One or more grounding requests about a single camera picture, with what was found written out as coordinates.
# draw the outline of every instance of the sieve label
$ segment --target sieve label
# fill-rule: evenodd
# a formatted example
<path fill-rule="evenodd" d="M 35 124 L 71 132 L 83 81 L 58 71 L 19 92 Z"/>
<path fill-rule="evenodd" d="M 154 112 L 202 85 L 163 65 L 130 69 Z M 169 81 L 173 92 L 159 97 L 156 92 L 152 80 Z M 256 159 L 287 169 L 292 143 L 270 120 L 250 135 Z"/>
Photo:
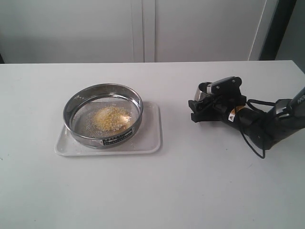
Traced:
<path fill-rule="evenodd" d="M 117 137 L 111 137 L 103 140 L 104 146 L 118 143 L 132 135 L 132 129 L 123 135 L 119 135 Z"/>

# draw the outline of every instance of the plastic tray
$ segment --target plastic tray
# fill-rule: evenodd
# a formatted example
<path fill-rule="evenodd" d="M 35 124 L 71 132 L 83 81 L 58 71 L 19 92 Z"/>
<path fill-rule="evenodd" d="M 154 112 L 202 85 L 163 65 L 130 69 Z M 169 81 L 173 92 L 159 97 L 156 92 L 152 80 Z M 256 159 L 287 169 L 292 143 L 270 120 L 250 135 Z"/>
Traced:
<path fill-rule="evenodd" d="M 55 145 L 62 156 L 150 154 L 161 146 L 161 122 L 157 104 L 143 102 L 142 122 L 138 132 L 128 141 L 108 149 L 93 149 L 77 142 L 64 126 Z"/>

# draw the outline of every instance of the white cabinet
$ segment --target white cabinet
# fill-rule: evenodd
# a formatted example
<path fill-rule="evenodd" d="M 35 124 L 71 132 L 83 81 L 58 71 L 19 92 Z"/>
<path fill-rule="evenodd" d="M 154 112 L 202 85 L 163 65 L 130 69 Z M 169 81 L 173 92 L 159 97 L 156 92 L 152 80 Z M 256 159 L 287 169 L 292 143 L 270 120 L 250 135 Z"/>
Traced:
<path fill-rule="evenodd" d="M 257 60 L 277 0 L 0 2 L 5 62 Z"/>

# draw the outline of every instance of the sieve mesh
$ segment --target sieve mesh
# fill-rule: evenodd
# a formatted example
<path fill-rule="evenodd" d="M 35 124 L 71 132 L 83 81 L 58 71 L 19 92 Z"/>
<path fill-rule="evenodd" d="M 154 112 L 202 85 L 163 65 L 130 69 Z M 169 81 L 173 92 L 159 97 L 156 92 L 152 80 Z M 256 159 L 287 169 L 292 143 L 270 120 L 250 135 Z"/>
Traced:
<path fill-rule="evenodd" d="M 125 109 L 130 120 L 119 130 L 102 131 L 94 124 L 93 118 L 101 109 L 106 107 L 118 107 Z M 131 127 L 138 119 L 140 111 L 131 101 L 122 98 L 106 97 L 96 99 L 83 105 L 71 120 L 72 131 L 89 138 L 105 138 L 118 135 Z"/>

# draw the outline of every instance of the cabinet door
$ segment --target cabinet door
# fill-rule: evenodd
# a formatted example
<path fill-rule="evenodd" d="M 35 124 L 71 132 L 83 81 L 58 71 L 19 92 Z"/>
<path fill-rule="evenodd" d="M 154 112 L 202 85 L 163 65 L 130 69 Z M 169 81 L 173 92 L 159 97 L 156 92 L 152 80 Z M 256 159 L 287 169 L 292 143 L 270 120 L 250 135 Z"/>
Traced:
<path fill-rule="evenodd" d="M 141 0 L 0 2 L 6 63 L 143 62 Z"/>

